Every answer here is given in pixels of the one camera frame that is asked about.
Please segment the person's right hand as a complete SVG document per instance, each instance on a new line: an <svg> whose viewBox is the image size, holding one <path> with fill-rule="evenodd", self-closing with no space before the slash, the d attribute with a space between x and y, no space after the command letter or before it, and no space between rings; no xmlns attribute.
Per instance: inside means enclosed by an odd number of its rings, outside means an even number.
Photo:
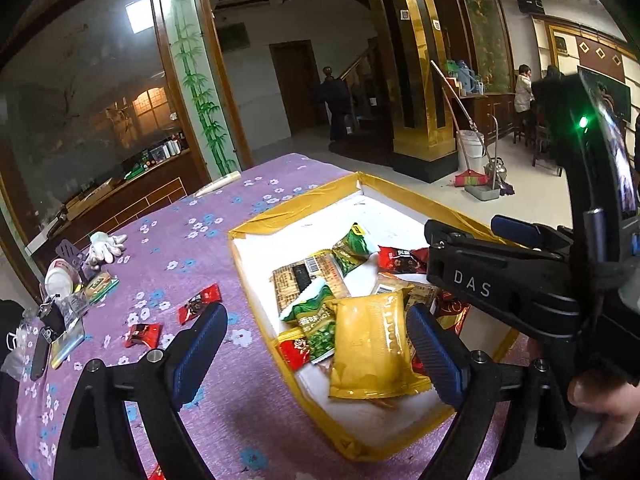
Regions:
<svg viewBox="0 0 640 480"><path fill-rule="evenodd" d="M605 382L594 375L574 378L567 391L575 408L603 416L585 449L585 456L607 453L631 433L639 417L639 387L628 382Z"/></svg>

